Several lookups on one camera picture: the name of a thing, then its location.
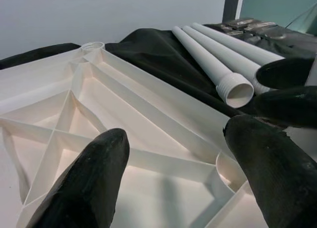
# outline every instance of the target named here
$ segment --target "plastic tube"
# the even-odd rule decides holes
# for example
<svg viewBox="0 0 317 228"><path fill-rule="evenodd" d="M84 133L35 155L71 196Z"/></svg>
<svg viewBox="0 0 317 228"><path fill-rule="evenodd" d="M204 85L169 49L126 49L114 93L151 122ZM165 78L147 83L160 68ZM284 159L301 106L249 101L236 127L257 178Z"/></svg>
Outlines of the plastic tube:
<svg viewBox="0 0 317 228"><path fill-rule="evenodd" d="M179 27L174 27L172 31L216 85L219 96L226 104L239 108L251 100L254 89L247 79L230 71Z"/></svg>
<svg viewBox="0 0 317 228"><path fill-rule="evenodd" d="M270 90L268 87L261 85L255 76L260 65L189 26L183 27L183 30L232 71L243 75L250 81L256 94L261 94Z"/></svg>
<svg viewBox="0 0 317 228"><path fill-rule="evenodd" d="M228 48L236 51L237 53L249 58L255 63L263 66L273 61L284 59L275 53L269 52L257 46L246 43L242 40L231 37L227 34L205 27L201 24L193 23L191 25L193 29L205 34L206 36L216 40L217 42L227 46Z"/></svg>

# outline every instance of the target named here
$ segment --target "plastic tray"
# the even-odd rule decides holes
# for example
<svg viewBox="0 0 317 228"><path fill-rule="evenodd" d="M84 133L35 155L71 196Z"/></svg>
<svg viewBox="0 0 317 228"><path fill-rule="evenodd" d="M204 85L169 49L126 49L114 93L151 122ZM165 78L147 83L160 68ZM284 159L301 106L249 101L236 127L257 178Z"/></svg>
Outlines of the plastic tray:
<svg viewBox="0 0 317 228"><path fill-rule="evenodd" d="M105 50L3 70L0 92L5 227L24 228L80 151L117 127L131 152L112 228L266 227L224 141L228 118Z"/></svg>

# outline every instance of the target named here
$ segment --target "white plastic tube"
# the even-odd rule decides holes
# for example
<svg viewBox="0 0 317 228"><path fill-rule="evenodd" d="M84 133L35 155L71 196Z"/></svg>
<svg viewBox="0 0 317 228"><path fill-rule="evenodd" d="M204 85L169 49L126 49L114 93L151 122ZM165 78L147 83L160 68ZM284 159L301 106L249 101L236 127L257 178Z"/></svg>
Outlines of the white plastic tube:
<svg viewBox="0 0 317 228"><path fill-rule="evenodd" d="M191 27L201 32L202 34L205 34L206 36L216 40L217 42L227 46L228 48L236 51L237 53L247 57L248 59L256 62L260 66L263 66L273 61L284 59L284 57L279 56L273 52L246 43L242 40L236 39L227 34L205 27L201 24L193 23Z"/></svg>
<svg viewBox="0 0 317 228"><path fill-rule="evenodd" d="M207 51L229 67L230 70L243 75L248 81L250 81L256 94L269 91L269 88L261 85L255 76L256 72L260 68L260 65L189 26L183 27L183 30Z"/></svg>
<svg viewBox="0 0 317 228"><path fill-rule="evenodd" d="M216 85L219 96L226 104L239 108L252 99L254 89L247 79L229 70L179 27L174 27L172 31Z"/></svg>

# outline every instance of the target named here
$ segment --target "white plastic tray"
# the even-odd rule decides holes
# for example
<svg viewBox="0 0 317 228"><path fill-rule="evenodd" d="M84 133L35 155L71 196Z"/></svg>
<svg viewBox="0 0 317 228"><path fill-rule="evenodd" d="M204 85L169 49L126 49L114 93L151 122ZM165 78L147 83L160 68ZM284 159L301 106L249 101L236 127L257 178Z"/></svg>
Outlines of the white plastic tray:
<svg viewBox="0 0 317 228"><path fill-rule="evenodd" d="M112 228L266 227L229 157L228 118L104 50L2 70L0 115L4 227L24 228L80 151L116 127L131 152Z"/></svg>

